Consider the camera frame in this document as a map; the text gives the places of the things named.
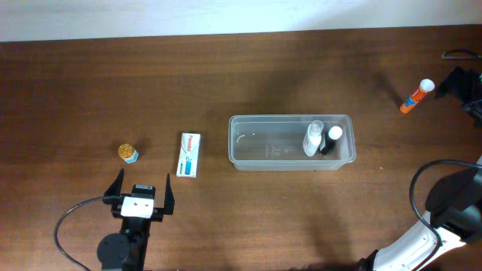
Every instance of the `brown table surface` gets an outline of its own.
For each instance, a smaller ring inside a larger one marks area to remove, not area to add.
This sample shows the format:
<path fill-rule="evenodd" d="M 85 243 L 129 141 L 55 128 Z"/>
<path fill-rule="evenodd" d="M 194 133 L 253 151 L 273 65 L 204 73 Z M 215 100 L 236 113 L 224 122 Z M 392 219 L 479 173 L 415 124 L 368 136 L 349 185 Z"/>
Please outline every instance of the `brown table surface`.
<path fill-rule="evenodd" d="M 0 44 L 0 261 L 3 270 L 76 270 L 53 227 L 100 196 L 125 168 L 163 190 L 181 132 L 203 135 L 198 178 L 172 177 L 175 212 L 152 224 L 145 269 L 302 268 L 350 263 L 392 244 L 416 218 L 409 182 L 424 163 L 475 162 L 482 129 L 453 97 L 398 107 L 423 78 L 457 65 L 451 48 L 482 49 L 482 26 L 357 29 L 36 41 Z M 333 172 L 240 172 L 227 156 L 236 114 L 348 114 L 357 159 Z M 140 153 L 126 164 L 117 147 Z M 420 178 L 419 207 L 454 166 Z M 163 205 L 159 192 L 156 205 Z M 68 253 L 99 269 L 99 241 L 121 221 L 96 202 L 59 232 Z M 437 260 L 479 270 L 482 242 Z"/>

